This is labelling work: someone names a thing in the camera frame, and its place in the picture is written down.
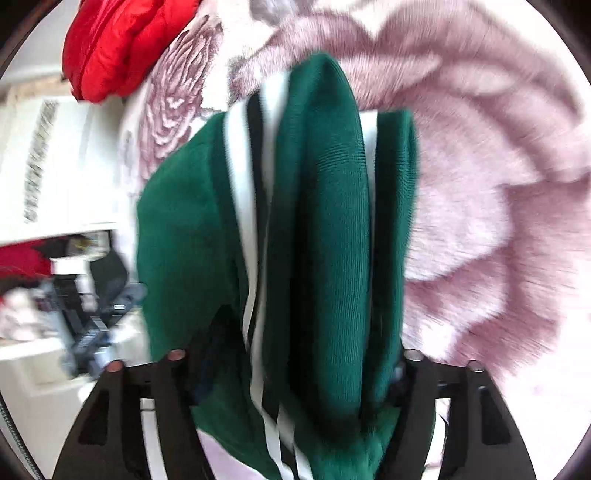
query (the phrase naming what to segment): plush bedspread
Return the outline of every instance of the plush bedspread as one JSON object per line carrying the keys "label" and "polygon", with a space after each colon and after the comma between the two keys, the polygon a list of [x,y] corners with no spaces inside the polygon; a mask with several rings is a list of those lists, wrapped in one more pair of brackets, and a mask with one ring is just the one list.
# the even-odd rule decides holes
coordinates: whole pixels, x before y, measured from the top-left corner
{"label": "plush bedspread", "polygon": [[591,87],[525,0],[204,0],[128,102],[130,205],[212,112],[317,50],[360,109],[414,112],[404,345],[483,361],[554,478],[591,421]]}

